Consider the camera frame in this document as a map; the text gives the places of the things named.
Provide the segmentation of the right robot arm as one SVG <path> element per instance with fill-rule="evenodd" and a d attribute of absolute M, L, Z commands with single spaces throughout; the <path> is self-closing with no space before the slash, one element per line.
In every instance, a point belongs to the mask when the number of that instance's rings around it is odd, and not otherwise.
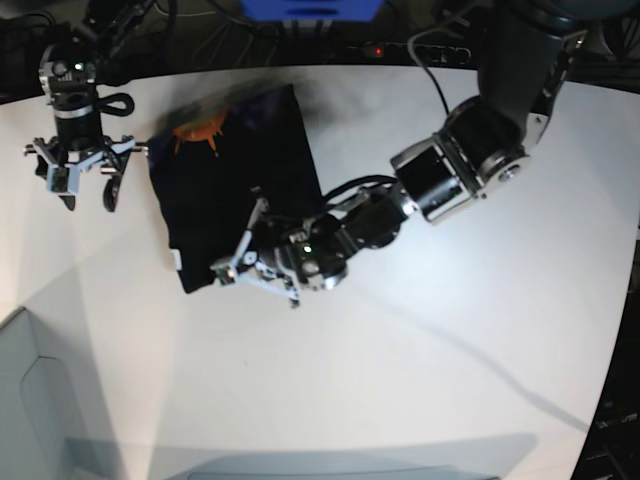
<path fill-rule="evenodd" d="M 114 140 L 103 132 L 104 115 L 127 117 L 135 102 L 124 92 L 102 97 L 98 86 L 107 82 L 117 53 L 153 5 L 152 1 L 90 1 L 80 25 L 42 54 L 38 78 L 56 134 L 48 140 L 34 138 L 24 154 L 36 157 L 35 175 L 70 211 L 76 207 L 81 175 L 97 167 L 107 177 L 103 206 L 113 213 L 130 156 L 148 152 L 147 144 L 131 135 Z"/>

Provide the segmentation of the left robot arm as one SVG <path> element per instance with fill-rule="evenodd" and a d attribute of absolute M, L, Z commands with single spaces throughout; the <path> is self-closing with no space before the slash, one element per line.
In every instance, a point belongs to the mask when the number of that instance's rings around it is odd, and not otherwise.
<path fill-rule="evenodd" d="M 214 277 L 297 306 L 303 290 L 335 288 L 360 251 L 393 242 L 412 214 L 436 223 L 485 198 L 523 168 L 544 134 L 586 25 L 583 5 L 502 2 L 483 39 L 476 96 L 397 154 L 392 176 L 338 187 L 317 213 L 275 215 L 259 197 L 234 252 L 211 265 Z"/>

